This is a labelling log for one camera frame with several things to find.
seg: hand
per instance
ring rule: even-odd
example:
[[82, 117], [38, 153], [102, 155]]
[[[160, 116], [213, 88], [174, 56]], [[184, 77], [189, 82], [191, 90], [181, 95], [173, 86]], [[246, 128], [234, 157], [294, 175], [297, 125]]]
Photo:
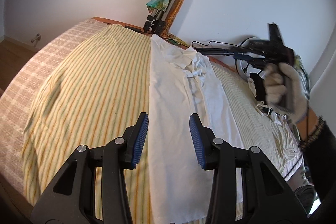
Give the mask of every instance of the hand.
[[[287, 92], [287, 88], [283, 85], [283, 77], [279, 74], [279, 70], [292, 81], [293, 113], [284, 113], [284, 111], [277, 108], [277, 104]], [[298, 122], [306, 115], [307, 100], [303, 95], [299, 74], [291, 65], [286, 63], [280, 63], [279, 66], [276, 66], [275, 64], [267, 65], [264, 86], [266, 90], [266, 102], [277, 113], [289, 114], [294, 123]]]

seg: white fabric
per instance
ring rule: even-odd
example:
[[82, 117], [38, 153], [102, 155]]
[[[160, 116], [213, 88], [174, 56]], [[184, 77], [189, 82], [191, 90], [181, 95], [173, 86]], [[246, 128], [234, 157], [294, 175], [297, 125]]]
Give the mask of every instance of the white fabric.
[[[189, 131], [192, 113], [198, 113], [216, 137], [245, 148], [209, 58], [153, 35], [147, 138], [155, 224], [186, 223], [207, 214], [213, 172], [197, 163]], [[237, 200], [242, 200], [241, 191]]]

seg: yellow striped fabric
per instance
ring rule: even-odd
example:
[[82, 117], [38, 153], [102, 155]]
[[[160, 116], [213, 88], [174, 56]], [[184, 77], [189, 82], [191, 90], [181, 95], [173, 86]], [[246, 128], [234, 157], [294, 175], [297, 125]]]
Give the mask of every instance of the yellow striped fabric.
[[[116, 24], [82, 42], [45, 80], [31, 105], [22, 151], [31, 204], [78, 145], [105, 145], [148, 112], [149, 64], [150, 38]], [[101, 218], [101, 170], [97, 175]], [[152, 223], [147, 143], [125, 180], [134, 223]]]

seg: baseboard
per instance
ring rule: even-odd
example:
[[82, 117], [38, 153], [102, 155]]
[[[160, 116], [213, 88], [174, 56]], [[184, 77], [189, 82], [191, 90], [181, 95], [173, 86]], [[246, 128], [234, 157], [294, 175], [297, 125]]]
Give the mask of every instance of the baseboard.
[[15, 39], [11, 38], [11, 37], [6, 36], [6, 35], [4, 35], [4, 38], [2, 40], [4, 40], [4, 39], [7, 40], [7, 41], [9, 41], [9, 42], [12, 42], [12, 43], [14, 43], [14, 44], [16, 44], [18, 46], [24, 47], [24, 48], [26, 48], [26, 49], [28, 49], [28, 50], [30, 50], [32, 52], [38, 52], [40, 50], [39, 48], [34, 48], [32, 46], [29, 46], [26, 43], [17, 41]]

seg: silver screw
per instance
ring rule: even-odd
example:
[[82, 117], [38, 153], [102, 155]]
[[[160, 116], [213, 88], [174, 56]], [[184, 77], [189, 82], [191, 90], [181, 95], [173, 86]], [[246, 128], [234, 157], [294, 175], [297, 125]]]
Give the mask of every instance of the silver screw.
[[257, 147], [257, 146], [253, 146], [253, 147], [251, 147], [251, 151], [252, 151], [253, 153], [259, 153], [259, 152], [260, 152], [260, 148]]
[[214, 144], [222, 144], [223, 143], [223, 140], [221, 138], [214, 138], [212, 141], [213, 141]]
[[125, 142], [124, 138], [122, 137], [119, 137], [119, 138], [116, 138], [115, 141], [114, 141], [116, 144], [123, 144]]
[[86, 146], [83, 144], [77, 147], [78, 152], [84, 152], [85, 150], [86, 150]]

